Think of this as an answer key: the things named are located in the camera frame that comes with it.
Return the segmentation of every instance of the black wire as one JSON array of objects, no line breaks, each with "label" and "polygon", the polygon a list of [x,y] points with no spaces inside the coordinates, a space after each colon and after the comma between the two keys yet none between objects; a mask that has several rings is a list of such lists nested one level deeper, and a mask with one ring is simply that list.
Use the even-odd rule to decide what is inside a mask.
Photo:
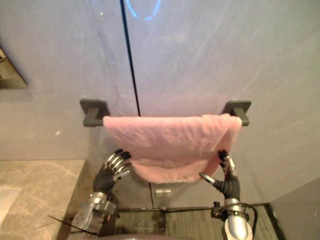
[{"label": "black wire", "polygon": [[224,206],[223,208],[221,208],[219,210],[219,213],[224,212],[225,210],[227,210],[230,207],[239,206],[239,205],[241,205],[242,207],[250,208],[254,212],[254,220],[253,220],[253,226],[252,226],[252,239],[254,239],[255,234],[256,234],[257,222],[258,222],[258,211],[256,210],[256,208],[254,206],[247,204],[247,203],[244,203],[244,202],[237,202],[237,203],[233,203],[233,204]]},{"label": "black wire", "polygon": [[85,232],[85,233],[92,234],[92,235],[98,235],[98,234],[95,233],[95,232],[90,232],[90,231],[81,229],[80,227],[73,226],[72,224],[70,224],[70,223],[68,223],[68,222],[65,222],[65,221],[62,221],[62,220],[60,220],[60,219],[58,219],[58,218],[55,218],[54,216],[50,216],[50,215],[47,215],[47,216],[48,216],[49,218],[52,218],[52,219],[54,219],[54,220],[57,220],[57,221],[59,221],[59,222],[61,222],[61,223],[63,223],[63,224],[66,224],[66,225],[68,225],[68,226],[70,226],[70,227],[73,227],[73,228],[75,228],[75,229],[80,230],[80,231],[71,232],[72,234]]}]

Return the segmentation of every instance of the wall-mounted towel rack bracket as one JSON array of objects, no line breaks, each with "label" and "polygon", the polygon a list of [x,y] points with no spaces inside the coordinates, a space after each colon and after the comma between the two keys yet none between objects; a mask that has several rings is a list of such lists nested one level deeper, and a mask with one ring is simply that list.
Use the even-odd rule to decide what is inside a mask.
[{"label": "wall-mounted towel rack bracket", "polygon": [[83,125],[85,127],[103,126],[102,118],[109,116],[107,102],[99,99],[81,99],[80,105],[85,117]]},{"label": "wall-mounted towel rack bracket", "polygon": [[250,121],[246,113],[251,105],[249,100],[228,101],[224,107],[223,113],[241,118],[242,126],[248,126]]}]

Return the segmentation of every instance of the pink towel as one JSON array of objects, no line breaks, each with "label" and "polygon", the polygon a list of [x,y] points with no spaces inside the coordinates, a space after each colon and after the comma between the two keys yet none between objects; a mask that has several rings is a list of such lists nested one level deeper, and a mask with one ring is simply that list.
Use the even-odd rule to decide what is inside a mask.
[{"label": "pink towel", "polygon": [[133,169],[152,183],[194,182],[199,172],[212,175],[219,150],[230,151],[242,122],[239,117],[110,117],[103,125],[122,149],[129,151]]}]

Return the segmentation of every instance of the robotic hand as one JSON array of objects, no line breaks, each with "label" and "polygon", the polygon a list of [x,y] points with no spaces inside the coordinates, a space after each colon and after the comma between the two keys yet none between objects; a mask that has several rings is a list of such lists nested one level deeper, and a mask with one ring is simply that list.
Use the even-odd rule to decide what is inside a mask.
[{"label": "robotic hand", "polygon": [[119,149],[103,163],[93,181],[93,193],[84,202],[71,223],[68,240],[97,239],[104,223],[116,212],[111,190],[115,183],[130,174],[130,153]]},{"label": "robotic hand", "polygon": [[224,195],[225,207],[220,208],[219,202],[214,202],[212,217],[225,221],[224,230],[228,240],[252,240],[258,217],[257,212],[253,208],[255,223],[252,231],[248,224],[249,216],[246,214],[246,208],[251,208],[251,206],[240,202],[240,183],[236,175],[235,164],[225,150],[219,151],[218,154],[221,160],[220,166],[224,172],[224,181],[215,180],[204,172],[199,173],[204,180]]}]

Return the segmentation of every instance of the floor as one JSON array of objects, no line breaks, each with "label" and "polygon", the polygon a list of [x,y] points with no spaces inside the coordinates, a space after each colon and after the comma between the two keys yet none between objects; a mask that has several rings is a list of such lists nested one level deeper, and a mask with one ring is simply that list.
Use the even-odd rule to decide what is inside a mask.
[{"label": "floor", "polygon": [[[278,240],[264,206],[257,206],[255,240]],[[252,226],[253,212],[249,224]],[[225,240],[223,222],[211,218],[211,210],[162,213],[160,211],[120,212],[114,234],[158,234],[193,240]]]}]

